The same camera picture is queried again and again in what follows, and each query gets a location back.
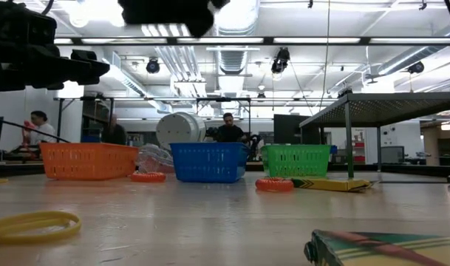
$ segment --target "orange ring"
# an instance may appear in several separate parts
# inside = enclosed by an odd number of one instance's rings
[[[132,174],[131,181],[145,182],[145,183],[162,183],[166,181],[166,175],[163,173],[147,173],[147,174]]]
[[[271,177],[257,180],[256,188],[260,191],[288,192],[293,190],[293,183],[292,180]]]

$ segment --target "white cylinder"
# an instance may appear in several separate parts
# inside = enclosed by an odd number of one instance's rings
[[[170,149],[170,143],[202,142],[206,127],[201,117],[186,112],[177,112],[163,117],[156,127],[159,144]]]

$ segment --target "plastic basket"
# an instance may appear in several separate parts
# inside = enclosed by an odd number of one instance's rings
[[[172,143],[177,179],[183,182],[234,183],[246,169],[242,143]]]
[[[136,147],[105,143],[41,143],[47,177],[108,180],[134,173]]]
[[[330,148],[330,145],[264,146],[264,171],[269,177],[325,178]]]

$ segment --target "desk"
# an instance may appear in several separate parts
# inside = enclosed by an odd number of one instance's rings
[[[381,170],[381,126],[450,110],[450,92],[348,94],[300,123],[303,132],[319,127],[346,128],[348,178],[354,178],[351,127],[375,127],[378,135],[378,170]]]

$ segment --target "shelf leg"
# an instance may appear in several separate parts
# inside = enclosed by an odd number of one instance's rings
[[[351,132],[351,113],[350,102],[344,104],[344,116],[346,118],[346,161],[348,163],[348,179],[355,177],[352,161],[352,132]]]
[[[62,130],[62,111],[64,107],[64,99],[59,100],[59,113],[57,116],[57,137],[61,137]]]
[[[381,155],[381,127],[377,127],[378,134],[378,172],[382,170],[382,155]]]
[[[326,141],[325,141],[325,128],[323,126],[320,127],[320,144],[326,144]]]

